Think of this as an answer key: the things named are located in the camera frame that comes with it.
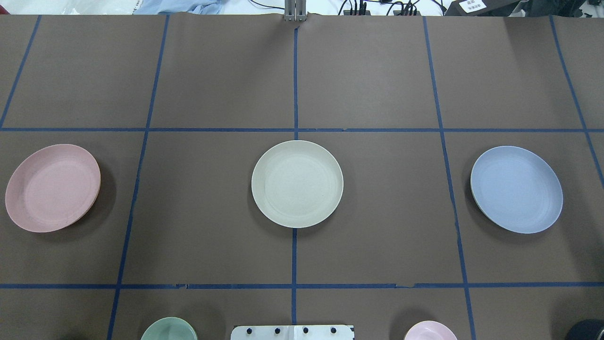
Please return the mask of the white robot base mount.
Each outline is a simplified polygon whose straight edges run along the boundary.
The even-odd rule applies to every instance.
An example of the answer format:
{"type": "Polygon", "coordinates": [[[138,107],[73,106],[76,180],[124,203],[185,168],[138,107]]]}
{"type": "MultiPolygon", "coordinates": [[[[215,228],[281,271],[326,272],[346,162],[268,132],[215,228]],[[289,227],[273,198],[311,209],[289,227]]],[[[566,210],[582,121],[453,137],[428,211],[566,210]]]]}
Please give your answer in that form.
{"type": "Polygon", "coordinates": [[[231,340],[353,340],[351,325],[241,325],[234,327],[231,340]]]}

